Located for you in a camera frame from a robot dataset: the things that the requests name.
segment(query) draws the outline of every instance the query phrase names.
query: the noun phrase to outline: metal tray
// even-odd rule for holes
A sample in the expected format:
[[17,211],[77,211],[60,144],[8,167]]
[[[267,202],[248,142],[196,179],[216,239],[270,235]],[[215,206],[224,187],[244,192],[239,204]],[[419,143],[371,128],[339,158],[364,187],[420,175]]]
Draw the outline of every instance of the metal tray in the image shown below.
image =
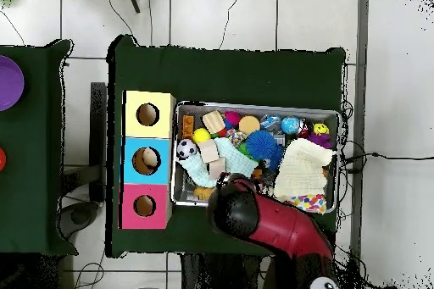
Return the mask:
[[[337,111],[181,101],[177,103],[175,107],[173,130],[174,140],[182,138],[182,117],[184,115],[194,117],[194,130],[196,130],[197,128],[204,127],[202,116],[216,109],[222,114],[226,111],[235,111],[240,115],[252,115],[258,119],[261,119],[266,114],[279,115],[282,118],[294,115],[298,118],[308,119],[314,123],[325,123],[330,129],[333,149],[337,150],[337,154],[330,164],[330,174],[325,188],[325,198],[327,201],[327,210],[325,212],[330,213],[336,208],[339,191],[339,158],[341,156],[340,138],[342,134],[342,118]],[[198,201],[193,198],[192,193],[195,185],[189,181],[187,173],[181,165],[176,162],[176,146],[177,145],[174,142],[172,153],[172,177],[170,183],[171,200],[177,205],[206,207],[208,205],[207,202]]]

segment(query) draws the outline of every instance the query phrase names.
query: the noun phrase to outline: yellow ball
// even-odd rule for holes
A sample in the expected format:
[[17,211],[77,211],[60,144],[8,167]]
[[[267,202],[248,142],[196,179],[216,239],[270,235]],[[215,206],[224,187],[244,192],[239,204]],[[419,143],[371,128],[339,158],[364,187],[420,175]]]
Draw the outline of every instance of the yellow ball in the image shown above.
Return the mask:
[[198,128],[193,133],[193,141],[195,143],[200,143],[200,142],[203,142],[203,141],[207,141],[209,139],[211,139],[211,135],[204,128]]
[[316,133],[317,135],[329,135],[330,130],[323,123],[317,123],[314,125],[314,133]]

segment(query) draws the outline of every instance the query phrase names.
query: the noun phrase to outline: green table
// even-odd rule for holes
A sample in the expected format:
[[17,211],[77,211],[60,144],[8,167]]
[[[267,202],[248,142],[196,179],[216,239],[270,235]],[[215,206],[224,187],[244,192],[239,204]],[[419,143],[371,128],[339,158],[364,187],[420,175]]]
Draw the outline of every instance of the green table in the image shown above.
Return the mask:
[[45,47],[0,46],[21,68],[25,91],[0,112],[0,252],[74,254],[56,228],[62,154],[62,78],[70,41]]
[[[119,36],[108,51],[109,87],[107,253],[186,252],[269,254],[261,247],[214,233],[205,208],[175,206],[165,230],[119,230],[121,97],[124,90],[168,92],[177,101],[198,100],[261,106],[319,108],[340,111],[345,52],[207,51],[180,47],[138,47],[131,36]],[[314,216],[334,242],[336,214]]]

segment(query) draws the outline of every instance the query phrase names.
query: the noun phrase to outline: purple bowl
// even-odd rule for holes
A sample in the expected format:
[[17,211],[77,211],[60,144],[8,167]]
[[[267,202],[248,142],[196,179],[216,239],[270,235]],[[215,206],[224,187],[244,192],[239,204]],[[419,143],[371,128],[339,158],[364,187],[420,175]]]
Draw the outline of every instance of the purple bowl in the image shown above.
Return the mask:
[[10,58],[0,55],[0,111],[14,106],[24,91],[24,76]]

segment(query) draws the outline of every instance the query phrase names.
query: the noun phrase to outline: white cloth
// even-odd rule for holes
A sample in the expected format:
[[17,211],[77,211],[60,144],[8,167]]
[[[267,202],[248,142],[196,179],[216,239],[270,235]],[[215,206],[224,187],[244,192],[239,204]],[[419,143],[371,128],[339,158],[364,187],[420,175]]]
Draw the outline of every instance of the white cloth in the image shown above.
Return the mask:
[[327,179],[322,167],[331,162],[334,154],[336,152],[303,138],[291,142],[275,178],[277,200],[285,202],[291,197],[324,194]]

